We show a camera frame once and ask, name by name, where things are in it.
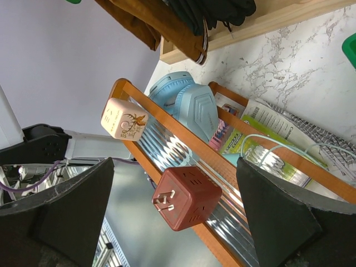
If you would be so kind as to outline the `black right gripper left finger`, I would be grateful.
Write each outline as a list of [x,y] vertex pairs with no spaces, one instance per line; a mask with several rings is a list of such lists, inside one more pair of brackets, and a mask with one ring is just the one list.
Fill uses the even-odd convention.
[[1,266],[91,266],[113,175],[108,158],[1,206]]

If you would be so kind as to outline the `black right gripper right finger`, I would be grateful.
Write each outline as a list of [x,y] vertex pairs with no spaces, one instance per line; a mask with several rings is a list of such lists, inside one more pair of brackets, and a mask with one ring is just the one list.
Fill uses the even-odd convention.
[[239,158],[236,179],[260,266],[355,266],[355,205]]

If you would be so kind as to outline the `mustard brown trousers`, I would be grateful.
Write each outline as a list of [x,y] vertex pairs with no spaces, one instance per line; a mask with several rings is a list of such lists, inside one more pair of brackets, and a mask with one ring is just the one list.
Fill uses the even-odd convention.
[[96,3],[151,50],[157,50],[163,37],[195,63],[205,63],[209,47],[205,21],[202,22],[202,34],[195,36],[186,23],[163,1]]

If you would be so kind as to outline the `green velvet hanger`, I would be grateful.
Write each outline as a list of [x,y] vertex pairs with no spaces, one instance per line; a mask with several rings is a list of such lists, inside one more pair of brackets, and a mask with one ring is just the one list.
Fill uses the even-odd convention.
[[66,0],[66,1],[72,4],[79,4],[81,3],[82,0]]

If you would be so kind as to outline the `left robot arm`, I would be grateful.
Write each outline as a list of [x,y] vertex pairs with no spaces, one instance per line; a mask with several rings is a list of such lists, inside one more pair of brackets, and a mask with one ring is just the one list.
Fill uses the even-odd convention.
[[21,128],[1,92],[1,204],[59,184],[101,160],[135,165],[121,141],[43,123]]

